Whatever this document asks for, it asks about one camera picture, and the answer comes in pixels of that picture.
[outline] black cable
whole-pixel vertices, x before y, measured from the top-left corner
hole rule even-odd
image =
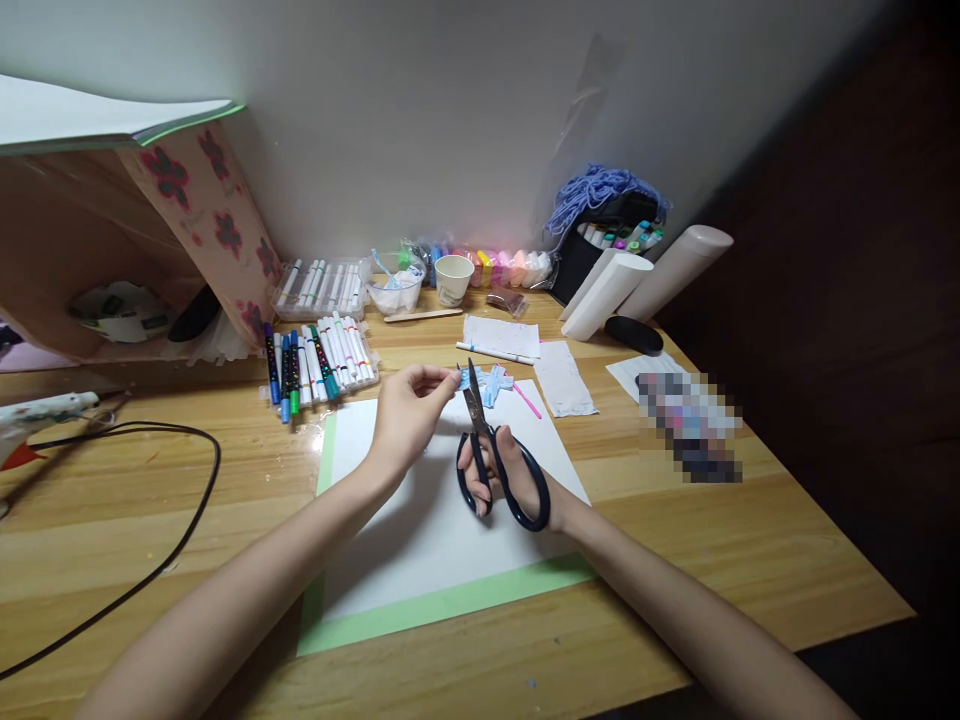
[[[209,433],[204,432],[203,430],[198,430],[197,428],[188,427],[187,425],[173,425],[171,423],[161,423],[161,422],[149,422],[146,420],[133,420],[131,422],[120,423],[108,430],[103,430],[95,433],[87,433],[86,435],[76,435],[75,437],[64,438],[63,440],[53,440],[51,442],[40,443],[38,445],[31,445],[32,450],[48,450],[50,448],[62,447],[64,445],[74,445],[76,443],[86,442],[87,440],[96,440],[102,437],[113,437],[115,435],[129,435],[130,433],[135,432],[145,432],[147,430],[152,430],[156,432],[173,432],[173,433],[184,433],[186,435],[198,435],[199,437],[206,438],[211,443],[213,443],[214,458],[213,458],[213,469],[210,471],[210,479],[207,481],[207,487],[203,491],[203,497],[200,499],[200,505],[197,506],[197,511],[193,515],[193,519],[190,520],[190,524],[187,526],[186,532],[184,532],[183,537],[180,538],[180,542],[177,543],[177,546],[173,549],[173,552],[157,567],[156,570],[147,575],[143,580],[138,582],[132,588],[127,590],[123,595],[114,600],[112,603],[107,605],[103,610],[98,612],[96,615],[84,620],[82,623],[77,625],[73,630],[68,632],[66,635],[61,637],[59,640],[56,640],[39,652],[34,653],[26,660],[18,662],[16,665],[13,665],[6,670],[0,672],[0,681],[6,680],[8,677],[16,675],[21,670],[25,670],[35,662],[38,662],[45,658],[47,655],[52,653],[55,650],[60,649],[68,642],[73,640],[77,635],[82,633],[84,630],[92,627],[100,620],[103,620],[107,615],[112,613],[118,607],[123,605],[127,600],[132,598],[138,592],[143,590],[147,585],[156,580],[160,574],[167,568],[170,563],[172,563],[186,544],[190,541],[190,536],[193,535],[193,531],[197,527],[197,523],[200,522],[200,516],[203,515],[204,509],[207,507],[207,501],[210,499],[210,493],[213,492],[214,483],[217,481],[217,474],[220,472],[220,443],[217,442],[216,438]]]

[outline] paper cup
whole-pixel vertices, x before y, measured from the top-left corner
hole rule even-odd
[[[463,255],[444,255],[437,260],[437,297],[445,307],[459,307],[473,275],[473,263]]]

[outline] white wall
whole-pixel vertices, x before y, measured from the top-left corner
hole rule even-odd
[[[23,0],[0,72],[141,100],[229,96],[288,255],[531,218],[595,33],[625,47],[576,170],[627,167],[679,231],[884,0]]]

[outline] marker pen set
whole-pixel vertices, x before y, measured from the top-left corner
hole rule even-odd
[[[648,220],[643,220],[632,231],[623,226],[611,227],[594,223],[581,223],[577,232],[583,236],[584,240],[601,250],[612,247],[618,250],[626,250],[635,255],[643,255],[663,239],[663,230],[654,228]]]
[[[366,324],[334,312],[289,335],[263,324],[270,400],[284,425],[303,408],[334,402],[380,380],[380,357],[363,336]]]
[[[289,265],[271,302],[281,320],[303,322],[336,310],[363,318],[369,262],[359,258],[333,258]]]

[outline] scissors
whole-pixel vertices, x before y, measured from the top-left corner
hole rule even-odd
[[[547,526],[547,521],[550,520],[550,490],[547,487],[546,478],[543,477],[543,470],[540,469],[540,464],[533,458],[530,451],[527,450],[519,440],[514,438],[517,445],[520,446],[523,461],[527,464],[527,468],[533,476],[533,482],[537,486],[537,494],[540,496],[540,515],[536,520],[531,520],[524,514],[520,508],[520,503],[517,502],[513,493],[510,492],[510,478],[507,477],[506,468],[503,467],[503,460],[500,459],[500,449],[497,447],[497,428],[490,427],[483,415],[483,404],[480,402],[480,385],[477,382],[477,372],[473,369],[473,360],[470,360],[469,363],[470,387],[463,391],[463,398],[467,401],[467,410],[470,412],[473,432],[463,433],[460,437],[460,447],[457,448],[457,458],[460,458],[460,453],[463,452],[463,445],[467,442],[467,438],[470,438],[470,446],[473,448],[473,461],[477,465],[480,482],[486,485],[487,490],[489,490],[490,479],[487,477],[487,469],[483,465],[483,453],[481,452],[480,446],[480,435],[486,435],[487,439],[490,440],[490,447],[493,449],[493,457],[497,463],[497,475],[500,478],[500,484],[503,486],[503,494],[504,497],[507,498],[507,505],[510,507],[510,512],[513,513],[513,517],[516,518],[522,527],[531,532],[539,532]],[[459,467],[457,468],[457,480],[460,482],[460,492],[463,494],[463,499],[466,501],[467,506],[476,514],[477,501],[474,500],[473,495],[471,495],[467,489],[466,473]]]

